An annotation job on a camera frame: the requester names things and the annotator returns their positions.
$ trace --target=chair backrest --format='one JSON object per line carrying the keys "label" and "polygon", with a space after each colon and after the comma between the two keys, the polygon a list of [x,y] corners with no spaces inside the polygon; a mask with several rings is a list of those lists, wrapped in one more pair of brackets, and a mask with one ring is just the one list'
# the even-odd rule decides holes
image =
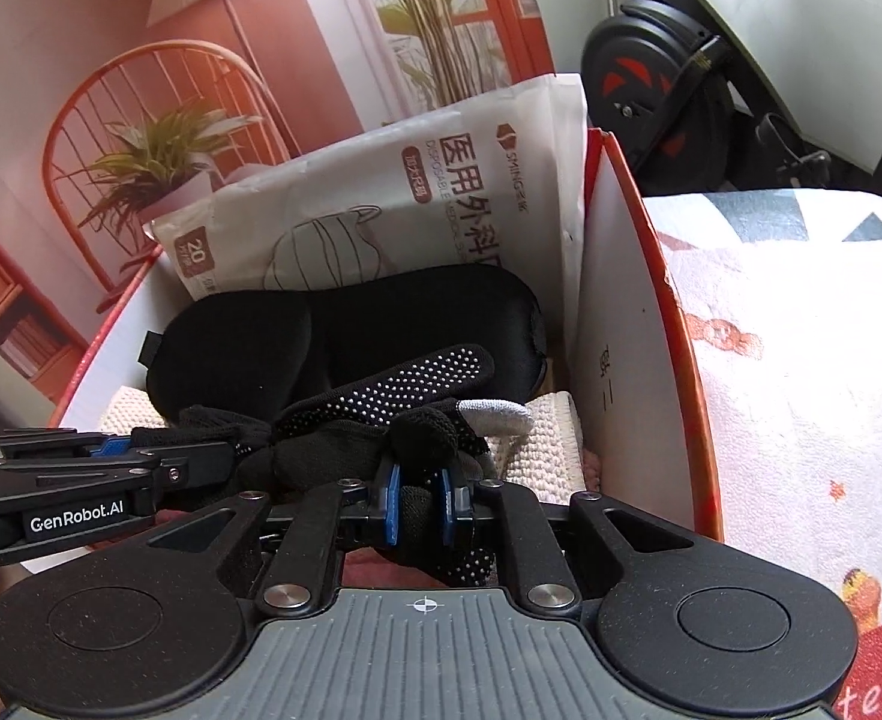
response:
{"label": "chair backrest", "polygon": [[98,280],[110,291],[122,267],[153,247],[136,218],[107,218],[79,226],[105,196],[89,165],[119,151],[106,124],[140,125],[175,108],[203,103],[229,117],[255,115],[257,122],[233,132],[231,148],[214,158],[217,180],[248,164],[278,165],[289,160],[279,131],[282,122],[263,81],[238,55],[213,43],[169,40],[123,53],[89,76],[71,95],[51,125],[41,162],[44,189],[68,234]]}

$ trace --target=silver bolt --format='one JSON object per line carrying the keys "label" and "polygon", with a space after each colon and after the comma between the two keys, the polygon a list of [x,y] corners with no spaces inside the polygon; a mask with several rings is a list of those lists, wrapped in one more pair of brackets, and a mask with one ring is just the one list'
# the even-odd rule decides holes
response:
{"label": "silver bolt", "polygon": [[564,584],[539,584],[527,594],[527,600],[536,607],[564,608],[574,603],[574,591]]}
{"label": "silver bolt", "polygon": [[265,590],[263,598],[270,607],[300,608],[311,600],[311,594],[300,584],[273,584]]}

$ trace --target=exercise bike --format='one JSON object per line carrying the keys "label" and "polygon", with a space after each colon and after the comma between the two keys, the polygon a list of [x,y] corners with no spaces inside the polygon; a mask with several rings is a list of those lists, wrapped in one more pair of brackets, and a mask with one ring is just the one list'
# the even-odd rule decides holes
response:
{"label": "exercise bike", "polygon": [[808,143],[706,0],[627,1],[588,37],[581,75],[592,123],[615,133],[643,194],[732,185],[882,196],[882,158],[870,173]]}

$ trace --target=medical mask package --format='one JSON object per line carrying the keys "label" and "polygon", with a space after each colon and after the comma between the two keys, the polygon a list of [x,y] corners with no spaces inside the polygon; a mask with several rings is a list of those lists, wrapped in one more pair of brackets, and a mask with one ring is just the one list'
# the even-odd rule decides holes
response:
{"label": "medical mask package", "polygon": [[247,166],[151,229],[195,299],[484,263],[521,277],[560,333],[577,316],[585,148],[579,78],[541,76]]}

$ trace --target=black eye mask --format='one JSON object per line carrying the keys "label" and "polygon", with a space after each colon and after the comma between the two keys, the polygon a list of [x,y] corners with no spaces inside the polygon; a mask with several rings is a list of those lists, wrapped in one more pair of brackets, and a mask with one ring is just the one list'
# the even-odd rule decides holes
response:
{"label": "black eye mask", "polygon": [[544,378],[531,290],[503,269],[458,265],[316,293],[211,295],[167,327],[145,361],[147,392],[172,421],[198,404],[273,421],[292,403],[462,343],[494,362],[494,376],[462,397],[524,403]]}

